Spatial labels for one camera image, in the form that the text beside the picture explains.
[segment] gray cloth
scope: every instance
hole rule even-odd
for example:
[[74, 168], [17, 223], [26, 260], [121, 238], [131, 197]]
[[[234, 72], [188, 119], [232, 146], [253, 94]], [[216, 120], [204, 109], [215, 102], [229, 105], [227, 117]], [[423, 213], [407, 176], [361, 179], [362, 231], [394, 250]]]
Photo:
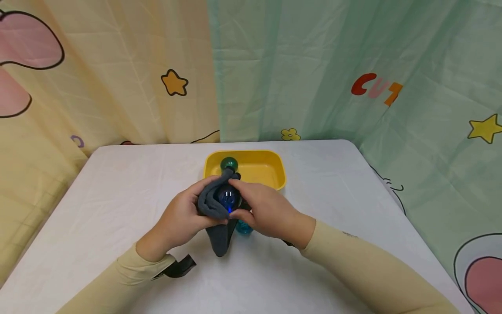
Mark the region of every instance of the gray cloth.
[[[214, 194], [220, 186], [228, 183], [228, 179], [239, 178], [240, 176], [232, 169], [225, 169], [221, 177], [208, 184], [199, 195], [199, 199], [197, 200], [197, 210], [199, 213], [218, 220], [229, 219], [228, 211], [214, 199]], [[222, 257], [226, 254], [236, 222], [237, 220], [230, 220], [227, 225], [206, 228], [211, 247], [216, 256]]]

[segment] green ball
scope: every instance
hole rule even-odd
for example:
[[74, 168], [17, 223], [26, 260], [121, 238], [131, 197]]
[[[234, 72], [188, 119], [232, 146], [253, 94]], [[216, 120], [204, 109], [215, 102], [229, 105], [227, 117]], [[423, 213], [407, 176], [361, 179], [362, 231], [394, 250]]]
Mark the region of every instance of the green ball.
[[235, 160], [235, 158], [225, 157], [220, 163], [221, 171], [225, 170], [227, 166], [230, 166], [234, 169], [234, 171], [237, 171], [239, 164], [237, 163], [237, 160]]

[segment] black wrist strap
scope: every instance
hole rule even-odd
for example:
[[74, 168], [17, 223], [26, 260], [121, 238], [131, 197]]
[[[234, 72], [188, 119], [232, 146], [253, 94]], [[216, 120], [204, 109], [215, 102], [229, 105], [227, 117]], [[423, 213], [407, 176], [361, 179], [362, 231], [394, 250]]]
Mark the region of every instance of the black wrist strap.
[[180, 278], [188, 274], [192, 268], [197, 265], [195, 261], [192, 259], [190, 255], [185, 256], [181, 261], [175, 261], [171, 265], [169, 265], [166, 269], [158, 273], [152, 280], [158, 279], [163, 275], [168, 276], [169, 278]]

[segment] curtain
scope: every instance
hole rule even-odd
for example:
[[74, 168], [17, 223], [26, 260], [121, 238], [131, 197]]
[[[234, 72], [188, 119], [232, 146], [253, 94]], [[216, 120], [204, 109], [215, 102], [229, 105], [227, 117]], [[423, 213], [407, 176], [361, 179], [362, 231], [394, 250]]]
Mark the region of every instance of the curtain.
[[204, 0], [0, 2], [0, 283], [95, 149], [217, 130]]
[[473, 307], [502, 313], [502, 1], [208, 10], [222, 141], [350, 140]]

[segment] yellow tray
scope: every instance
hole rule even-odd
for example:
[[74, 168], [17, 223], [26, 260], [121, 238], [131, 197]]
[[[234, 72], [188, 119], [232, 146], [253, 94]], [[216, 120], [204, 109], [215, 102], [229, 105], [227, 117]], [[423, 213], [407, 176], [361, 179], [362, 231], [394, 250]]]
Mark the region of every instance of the yellow tray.
[[220, 162], [225, 157], [237, 160], [237, 172], [241, 180], [249, 183], [261, 183], [277, 191], [286, 185], [286, 172], [281, 157], [270, 150], [226, 150], [217, 151], [207, 156], [204, 166], [204, 178], [221, 175]]

